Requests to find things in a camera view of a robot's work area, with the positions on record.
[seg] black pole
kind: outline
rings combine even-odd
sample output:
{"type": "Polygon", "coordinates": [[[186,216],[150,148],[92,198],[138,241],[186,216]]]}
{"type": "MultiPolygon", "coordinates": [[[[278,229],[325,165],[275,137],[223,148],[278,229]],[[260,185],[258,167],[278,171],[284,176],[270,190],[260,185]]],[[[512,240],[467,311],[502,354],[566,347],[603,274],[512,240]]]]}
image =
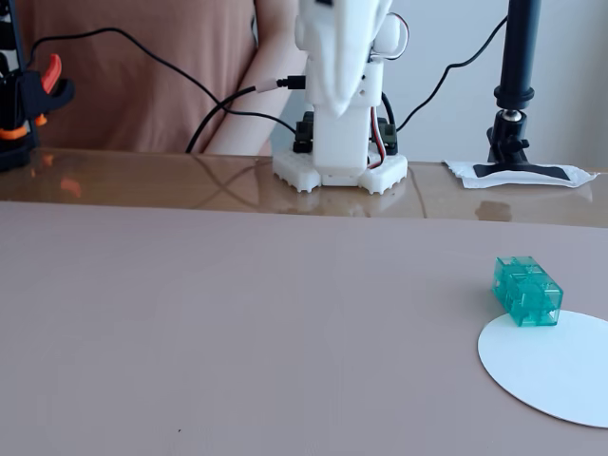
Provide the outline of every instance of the black pole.
{"type": "Polygon", "coordinates": [[[534,98],[532,68],[541,18],[541,0],[509,2],[504,42],[503,77],[494,94],[503,109],[526,109],[534,98]]]}
{"type": "Polygon", "coordinates": [[[522,112],[534,98],[532,68],[534,51],[541,19],[542,0],[510,0],[504,40],[503,76],[494,90],[499,111],[494,126],[487,131],[490,141],[488,161],[492,165],[478,164],[475,172],[483,178],[503,171],[522,171],[542,174],[569,181],[558,167],[530,164],[525,149],[530,142],[524,138],[527,116],[522,112]]]}

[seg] wall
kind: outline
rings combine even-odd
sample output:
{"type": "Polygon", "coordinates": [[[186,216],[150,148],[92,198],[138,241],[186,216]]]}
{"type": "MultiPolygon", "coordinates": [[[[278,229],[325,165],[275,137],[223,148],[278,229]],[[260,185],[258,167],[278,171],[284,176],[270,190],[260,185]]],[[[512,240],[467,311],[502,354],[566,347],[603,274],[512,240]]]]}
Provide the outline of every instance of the wall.
{"type": "MultiPolygon", "coordinates": [[[[507,0],[395,0],[393,10],[408,20],[408,52],[387,63],[385,91],[402,121],[427,98],[444,68],[472,56],[506,16],[507,0]]],[[[528,109],[529,158],[542,163],[608,166],[608,1],[545,0],[528,109]]],[[[410,160],[487,157],[485,131],[498,108],[493,90],[500,81],[504,31],[473,65],[453,70],[437,98],[400,134],[410,160]]],[[[294,124],[304,109],[295,94],[283,118],[294,124]]],[[[275,147],[292,139],[282,129],[275,147]]]]}

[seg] teal plastic block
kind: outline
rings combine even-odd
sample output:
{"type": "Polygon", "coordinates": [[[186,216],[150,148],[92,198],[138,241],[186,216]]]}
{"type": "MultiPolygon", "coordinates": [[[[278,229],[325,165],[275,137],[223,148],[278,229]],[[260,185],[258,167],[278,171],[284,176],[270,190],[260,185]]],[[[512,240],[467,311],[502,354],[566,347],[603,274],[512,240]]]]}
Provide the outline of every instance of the teal plastic block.
{"type": "Polygon", "coordinates": [[[531,256],[497,258],[494,295],[518,326],[555,326],[563,290],[531,256]]]}

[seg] white cloth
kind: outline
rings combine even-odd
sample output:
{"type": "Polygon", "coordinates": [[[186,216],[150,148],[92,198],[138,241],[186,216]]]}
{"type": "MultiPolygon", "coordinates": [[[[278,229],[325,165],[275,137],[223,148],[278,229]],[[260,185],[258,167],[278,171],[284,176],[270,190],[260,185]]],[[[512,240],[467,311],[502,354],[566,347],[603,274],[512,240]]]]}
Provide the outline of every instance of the white cloth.
{"type": "Polygon", "coordinates": [[[446,161],[446,165],[449,166],[449,169],[456,175],[456,177],[463,180],[463,185],[465,188],[489,188],[496,187],[498,185],[505,185],[507,183],[520,183],[528,185],[560,185],[563,187],[578,188],[581,185],[592,181],[598,176],[598,174],[589,174],[576,166],[546,165],[557,166],[558,168],[563,169],[566,175],[568,175],[568,178],[570,178],[570,181],[519,171],[503,171],[492,174],[485,178],[478,178],[477,174],[475,174],[475,170],[473,169],[473,166],[476,164],[478,163],[467,161],[446,161]]]}

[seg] white circle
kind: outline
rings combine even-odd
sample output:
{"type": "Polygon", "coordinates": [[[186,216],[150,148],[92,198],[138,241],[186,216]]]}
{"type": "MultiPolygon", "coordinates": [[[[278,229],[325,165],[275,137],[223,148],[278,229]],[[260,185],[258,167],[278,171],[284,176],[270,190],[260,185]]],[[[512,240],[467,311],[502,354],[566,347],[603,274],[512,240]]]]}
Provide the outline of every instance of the white circle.
{"type": "Polygon", "coordinates": [[[528,406],[608,428],[608,322],[562,311],[557,326],[519,328],[504,315],[484,328],[478,351],[490,376],[528,406]]]}

